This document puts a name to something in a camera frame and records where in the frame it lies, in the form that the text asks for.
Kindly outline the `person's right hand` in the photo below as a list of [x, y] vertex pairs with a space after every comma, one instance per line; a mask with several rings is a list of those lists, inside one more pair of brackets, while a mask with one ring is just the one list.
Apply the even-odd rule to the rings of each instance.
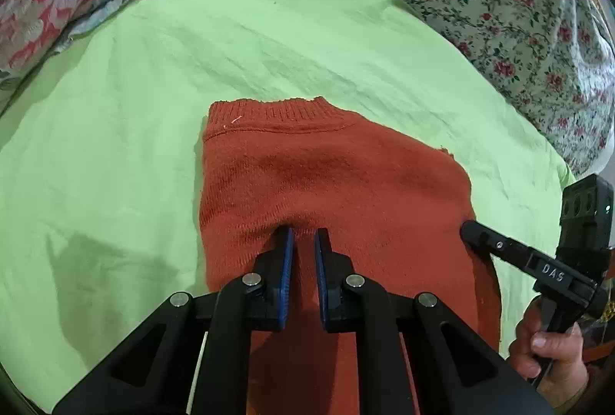
[[509, 363], [525, 380], [542, 371], [537, 358], [552, 360], [538, 392], [555, 412], [566, 413], [585, 392], [589, 373], [583, 362], [584, 338], [577, 323], [563, 333], [542, 330], [542, 300], [536, 297], [516, 327], [516, 338], [509, 348]]

